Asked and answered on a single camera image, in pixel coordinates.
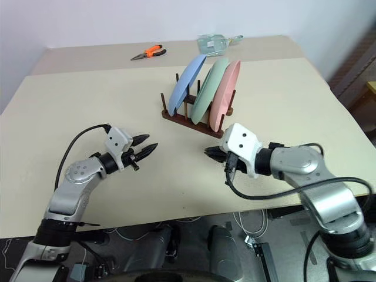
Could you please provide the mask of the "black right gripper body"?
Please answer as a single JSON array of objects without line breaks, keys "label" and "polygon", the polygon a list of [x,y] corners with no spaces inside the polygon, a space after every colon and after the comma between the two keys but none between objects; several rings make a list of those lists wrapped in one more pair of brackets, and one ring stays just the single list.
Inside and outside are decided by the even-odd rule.
[{"label": "black right gripper body", "polygon": [[225,157],[225,168],[226,173],[233,173],[236,170],[241,171],[242,173],[247,173],[246,164],[239,159],[239,157],[233,152],[227,152]]}]

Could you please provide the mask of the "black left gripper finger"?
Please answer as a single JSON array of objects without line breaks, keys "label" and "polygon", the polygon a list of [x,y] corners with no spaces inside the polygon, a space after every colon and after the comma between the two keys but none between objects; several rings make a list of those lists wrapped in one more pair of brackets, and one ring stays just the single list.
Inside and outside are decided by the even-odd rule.
[{"label": "black left gripper finger", "polygon": [[148,157],[158,146],[158,143],[154,143],[144,147],[139,153],[135,154],[135,160],[142,160]]},{"label": "black left gripper finger", "polygon": [[132,144],[131,147],[138,146],[139,144],[143,143],[147,138],[149,138],[149,134],[142,134],[132,137]]}]

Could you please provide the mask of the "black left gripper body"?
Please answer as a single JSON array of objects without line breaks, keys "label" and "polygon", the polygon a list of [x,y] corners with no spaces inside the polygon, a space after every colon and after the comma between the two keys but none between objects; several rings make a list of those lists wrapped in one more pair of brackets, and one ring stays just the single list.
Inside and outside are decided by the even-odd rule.
[{"label": "black left gripper body", "polygon": [[134,171],[139,170],[135,151],[132,148],[122,153],[122,164],[124,168],[131,167]]}]

